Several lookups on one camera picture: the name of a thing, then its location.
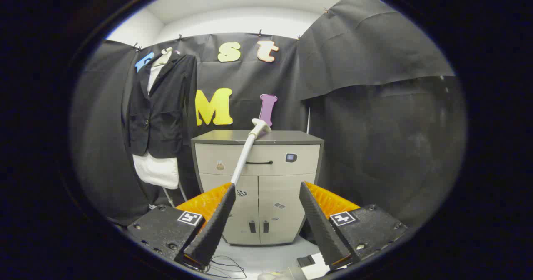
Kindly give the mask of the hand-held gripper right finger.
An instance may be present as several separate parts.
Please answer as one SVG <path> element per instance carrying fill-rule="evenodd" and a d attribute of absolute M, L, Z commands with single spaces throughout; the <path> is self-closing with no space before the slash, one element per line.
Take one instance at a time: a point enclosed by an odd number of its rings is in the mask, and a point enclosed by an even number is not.
<path fill-rule="evenodd" d="M 349 265 L 388 248 L 407 231 L 381 207 L 359 206 L 303 181 L 299 200 L 326 265 Z"/>

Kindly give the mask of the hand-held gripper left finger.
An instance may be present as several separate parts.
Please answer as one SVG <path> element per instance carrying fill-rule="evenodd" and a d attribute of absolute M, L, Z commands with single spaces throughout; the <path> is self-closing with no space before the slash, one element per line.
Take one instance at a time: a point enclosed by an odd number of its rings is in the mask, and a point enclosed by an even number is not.
<path fill-rule="evenodd" d="M 159 205 L 128 225 L 134 240 L 154 253 L 204 270 L 211 262 L 236 200 L 225 183 L 177 207 Z"/>

